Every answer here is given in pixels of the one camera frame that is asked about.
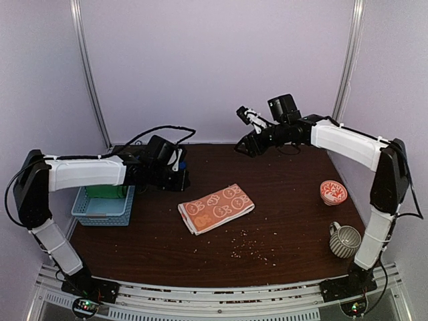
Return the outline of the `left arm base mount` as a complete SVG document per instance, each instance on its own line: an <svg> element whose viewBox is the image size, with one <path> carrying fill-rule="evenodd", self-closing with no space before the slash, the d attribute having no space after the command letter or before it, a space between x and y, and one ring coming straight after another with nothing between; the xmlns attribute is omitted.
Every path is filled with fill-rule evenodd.
<svg viewBox="0 0 428 321"><path fill-rule="evenodd" d="M89 290L81 290L67 279L62 282L61 290L76 296L71 310L77 318L82 320L94 317L104 304L114 304L120 289L120 284L117 282L97 278L92 278L91 282Z"/></svg>

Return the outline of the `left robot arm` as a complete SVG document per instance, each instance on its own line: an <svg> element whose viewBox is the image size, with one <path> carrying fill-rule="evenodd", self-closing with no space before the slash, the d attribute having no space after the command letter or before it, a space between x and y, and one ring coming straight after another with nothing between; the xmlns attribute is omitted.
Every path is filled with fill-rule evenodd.
<svg viewBox="0 0 428 321"><path fill-rule="evenodd" d="M100 155L54 156L33 149L6 190L13 193L18 224L59 266L71 287L82 297L89 297L96 291L96 282L62 226L56 223L56 210L70 209L72 196L80 187L151 186L162 191L184 191L190 185L186 155L183 145L158 135L147 144L116 145Z"/></svg>

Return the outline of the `orange bunny pattern towel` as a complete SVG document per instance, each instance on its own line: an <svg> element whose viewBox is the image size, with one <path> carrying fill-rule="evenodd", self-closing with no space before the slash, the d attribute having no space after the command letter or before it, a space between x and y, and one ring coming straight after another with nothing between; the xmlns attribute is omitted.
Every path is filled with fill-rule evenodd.
<svg viewBox="0 0 428 321"><path fill-rule="evenodd" d="M193 235L204 234L255 209L254 202L237 184L211 193L200 199L177 206Z"/></svg>

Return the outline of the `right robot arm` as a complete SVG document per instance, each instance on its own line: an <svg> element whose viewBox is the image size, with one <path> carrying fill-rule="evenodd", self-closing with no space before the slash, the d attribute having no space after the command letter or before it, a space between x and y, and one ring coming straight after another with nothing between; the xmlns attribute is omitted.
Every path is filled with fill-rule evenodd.
<svg viewBox="0 0 428 321"><path fill-rule="evenodd" d="M237 117L252 127L235 145L237 152L257 157L270 147L304 144L347 158L372 174L369 220L342 285L347 294L357 295L368 285L369 274L391 240L407 193L415 191L405 143L349 128L331 116L303 116L290 94L272 98L267 105L271 121L252 108L237 109Z"/></svg>

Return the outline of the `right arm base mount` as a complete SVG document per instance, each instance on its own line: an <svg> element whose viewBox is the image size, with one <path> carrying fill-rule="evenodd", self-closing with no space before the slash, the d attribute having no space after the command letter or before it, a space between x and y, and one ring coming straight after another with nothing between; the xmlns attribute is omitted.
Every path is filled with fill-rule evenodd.
<svg viewBox="0 0 428 321"><path fill-rule="evenodd" d="M362 317L368 310L367 294L377 289L377 283L369 280L360 284L349 276L326 279L319 284L324 303L340 304L342 312L351 318Z"/></svg>

